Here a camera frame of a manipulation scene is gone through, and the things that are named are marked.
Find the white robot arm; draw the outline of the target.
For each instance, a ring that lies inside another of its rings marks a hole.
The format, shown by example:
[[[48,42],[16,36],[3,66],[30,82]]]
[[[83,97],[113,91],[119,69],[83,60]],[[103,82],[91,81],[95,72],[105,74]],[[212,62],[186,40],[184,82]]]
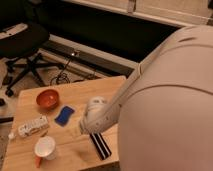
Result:
[[[80,121],[84,134],[113,125],[122,171],[213,171],[213,26],[171,34]]]

